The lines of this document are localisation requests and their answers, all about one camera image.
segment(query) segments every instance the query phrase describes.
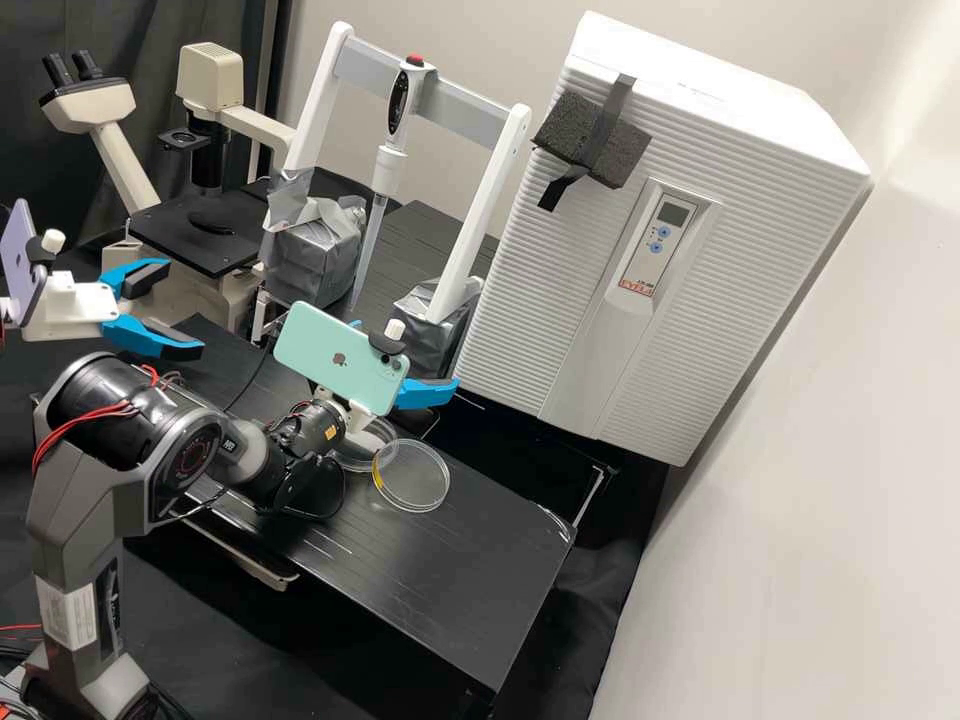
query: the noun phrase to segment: petri dish lid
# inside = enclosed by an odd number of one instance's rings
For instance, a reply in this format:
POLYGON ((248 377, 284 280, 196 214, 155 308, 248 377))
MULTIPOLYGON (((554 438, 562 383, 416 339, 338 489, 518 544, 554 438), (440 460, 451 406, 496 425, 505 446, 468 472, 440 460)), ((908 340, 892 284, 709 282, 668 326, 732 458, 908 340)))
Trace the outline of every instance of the petri dish lid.
MULTIPOLYGON (((397 431, 393 425, 377 418, 359 432, 348 433, 330 456, 340 463, 344 470, 357 473, 368 473, 373 470, 373 457, 383 448, 396 442, 397 431)), ((390 461, 390 453, 384 453, 381 464, 386 466, 390 461)))
POLYGON ((426 443, 401 438, 374 456, 373 483, 390 504, 401 510, 430 512, 447 496, 450 470, 426 443))

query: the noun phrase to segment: black foam block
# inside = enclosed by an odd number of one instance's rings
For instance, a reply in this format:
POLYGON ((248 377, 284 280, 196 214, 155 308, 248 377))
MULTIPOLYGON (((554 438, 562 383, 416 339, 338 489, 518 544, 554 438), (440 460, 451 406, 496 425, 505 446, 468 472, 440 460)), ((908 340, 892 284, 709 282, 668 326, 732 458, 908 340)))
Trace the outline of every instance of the black foam block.
MULTIPOLYGON (((561 160, 582 165, 583 151, 601 113, 601 106, 569 90, 557 100, 537 131, 533 143, 561 160)), ((607 142, 595 162, 587 165, 589 175, 609 188, 621 188, 637 166, 650 135, 617 118, 607 142)))

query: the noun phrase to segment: black backdrop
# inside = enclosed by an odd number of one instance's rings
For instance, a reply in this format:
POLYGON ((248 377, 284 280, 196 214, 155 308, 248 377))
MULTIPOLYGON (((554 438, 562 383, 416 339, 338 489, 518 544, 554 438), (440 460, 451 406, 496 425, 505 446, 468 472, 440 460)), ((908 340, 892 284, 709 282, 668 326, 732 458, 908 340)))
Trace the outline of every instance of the black backdrop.
MULTIPOLYGON (((38 227, 63 230, 71 244, 120 226, 123 205, 86 135, 67 135, 44 117, 50 89, 40 59, 89 50, 108 75, 133 87, 137 108, 120 125, 162 199, 185 182, 185 162, 156 141, 185 124, 173 94, 181 45, 220 43, 244 58, 252 105, 265 0, 3 0, 0 2, 0 203, 30 203, 38 227)), ((230 143, 225 184, 246 177, 249 141, 230 143)))

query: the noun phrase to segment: ribbed white panel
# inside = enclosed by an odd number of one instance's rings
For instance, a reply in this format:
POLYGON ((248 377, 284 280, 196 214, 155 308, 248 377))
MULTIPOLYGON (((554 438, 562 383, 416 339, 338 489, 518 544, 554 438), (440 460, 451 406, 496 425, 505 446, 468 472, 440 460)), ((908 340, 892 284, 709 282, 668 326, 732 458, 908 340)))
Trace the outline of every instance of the ribbed white panel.
MULTIPOLYGON (((554 100, 564 90, 602 103, 609 81, 564 68, 554 100)), ((566 165, 534 151, 457 374, 470 390, 538 414, 647 176, 717 198, 719 221, 658 306, 594 433, 682 465, 867 178, 636 92, 623 116, 653 141, 620 190, 584 178, 555 212, 540 210, 566 165)))

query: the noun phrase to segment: black strap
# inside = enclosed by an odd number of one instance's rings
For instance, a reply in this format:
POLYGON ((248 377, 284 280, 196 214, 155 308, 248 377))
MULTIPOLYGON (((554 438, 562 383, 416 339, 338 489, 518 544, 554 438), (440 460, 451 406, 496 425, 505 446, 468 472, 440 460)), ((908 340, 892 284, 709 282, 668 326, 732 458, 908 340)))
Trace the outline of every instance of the black strap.
POLYGON ((635 77, 620 73, 616 82, 614 82, 610 88, 610 94, 607 95, 607 99, 600 109, 600 114, 593 122, 590 135, 587 138, 587 142, 583 145, 583 151, 580 153, 580 162, 572 164, 566 173, 547 185, 547 189, 543 191, 537 207, 543 208, 548 212, 553 212, 557 203, 560 202, 560 197, 564 191, 590 172, 590 168, 593 167, 600 157, 603 146, 606 145, 607 140, 610 139, 610 133, 613 132, 620 113, 623 111, 623 105, 627 100, 627 96, 630 94, 630 90, 636 81, 637 79, 635 77))

